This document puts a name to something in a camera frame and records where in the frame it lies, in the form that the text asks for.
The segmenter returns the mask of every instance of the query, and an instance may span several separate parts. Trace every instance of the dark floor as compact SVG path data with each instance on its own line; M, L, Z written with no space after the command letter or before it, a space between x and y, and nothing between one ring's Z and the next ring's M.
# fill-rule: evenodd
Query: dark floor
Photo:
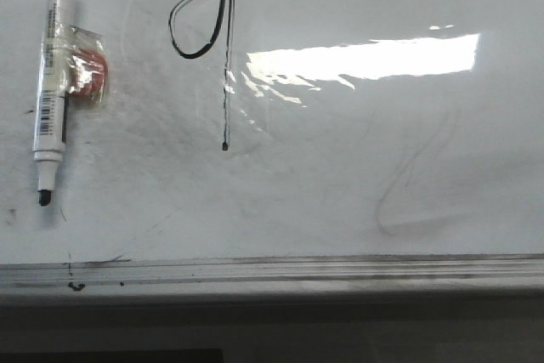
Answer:
M88 352L134 350L148 352L115 361L542 362L544 300L0 309L2 353L87 362L104 361Z

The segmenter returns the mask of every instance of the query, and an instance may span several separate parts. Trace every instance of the whiteboard frame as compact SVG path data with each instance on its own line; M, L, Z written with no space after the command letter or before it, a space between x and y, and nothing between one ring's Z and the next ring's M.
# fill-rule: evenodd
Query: whiteboard frame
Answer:
M81 284L82 290L74 289ZM544 254L0 265L2 307L374 302L541 292Z

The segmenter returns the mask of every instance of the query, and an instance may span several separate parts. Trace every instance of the marker label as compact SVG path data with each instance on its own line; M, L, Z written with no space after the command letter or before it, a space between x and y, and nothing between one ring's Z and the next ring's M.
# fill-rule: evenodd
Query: marker label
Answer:
M46 27L46 37L54 38L54 28L57 26L57 1L48 0L48 22Z
M53 135L57 96L53 89L44 89L40 98L38 135Z
M53 53L53 41L55 35L55 29L57 26L57 1L48 0L48 19L45 27L45 39L44 39L44 62L43 62L43 74L46 76L52 76L54 74L54 53Z

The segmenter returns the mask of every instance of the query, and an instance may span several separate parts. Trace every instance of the whiteboard marker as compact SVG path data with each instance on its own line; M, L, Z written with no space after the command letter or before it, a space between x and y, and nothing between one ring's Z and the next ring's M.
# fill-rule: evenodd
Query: whiteboard marker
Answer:
M67 91L71 86L71 26L75 10L76 0L48 0L33 147L42 206L51 202L57 167L62 162L66 147Z

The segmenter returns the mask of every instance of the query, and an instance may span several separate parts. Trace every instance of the clear plastic bag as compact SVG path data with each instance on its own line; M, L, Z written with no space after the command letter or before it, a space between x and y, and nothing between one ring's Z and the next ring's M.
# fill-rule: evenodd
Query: clear plastic bag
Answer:
M80 106L105 102L108 64L101 35L75 26L56 25L42 47L42 81L58 95L78 99Z
M105 101L108 89L108 64L101 35L72 27L70 55L71 86L68 94L93 105Z

